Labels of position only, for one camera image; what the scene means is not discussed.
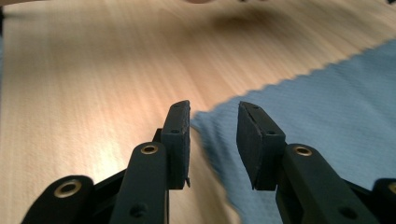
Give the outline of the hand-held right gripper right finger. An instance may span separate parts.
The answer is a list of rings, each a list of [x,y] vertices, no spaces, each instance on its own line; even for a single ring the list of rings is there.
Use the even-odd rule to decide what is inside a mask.
[[[284,224],[379,224],[317,150],[288,144],[259,106],[239,104],[236,143],[251,186],[276,194]]]

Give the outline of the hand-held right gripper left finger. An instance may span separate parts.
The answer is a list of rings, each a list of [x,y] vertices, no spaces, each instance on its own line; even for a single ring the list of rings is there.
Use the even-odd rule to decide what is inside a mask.
[[[169,192],[189,182],[190,102],[170,106],[153,140],[134,148],[108,224],[168,224]]]

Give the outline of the grey-blue cleaning cloth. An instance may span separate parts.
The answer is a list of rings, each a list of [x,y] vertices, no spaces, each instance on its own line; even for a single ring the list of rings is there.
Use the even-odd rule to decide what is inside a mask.
[[[251,187],[237,150],[241,100],[260,106],[287,142],[315,148],[344,179],[369,189],[396,178],[396,39],[195,114],[191,125],[242,224],[282,224],[275,194]]]

